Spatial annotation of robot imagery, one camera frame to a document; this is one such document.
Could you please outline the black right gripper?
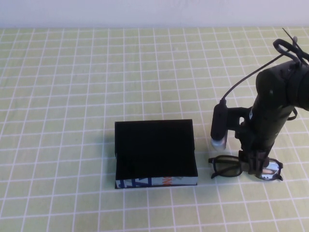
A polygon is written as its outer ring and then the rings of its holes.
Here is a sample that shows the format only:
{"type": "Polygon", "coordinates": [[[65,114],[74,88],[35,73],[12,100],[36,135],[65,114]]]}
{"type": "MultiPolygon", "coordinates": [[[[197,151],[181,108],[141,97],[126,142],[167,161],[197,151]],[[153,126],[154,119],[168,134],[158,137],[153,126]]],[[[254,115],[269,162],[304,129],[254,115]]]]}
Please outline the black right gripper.
{"type": "Polygon", "coordinates": [[[260,175],[269,164],[274,135],[258,134],[248,123],[242,122],[235,138],[239,139],[242,149],[238,152],[240,167],[249,168],[249,174],[260,175]]]}

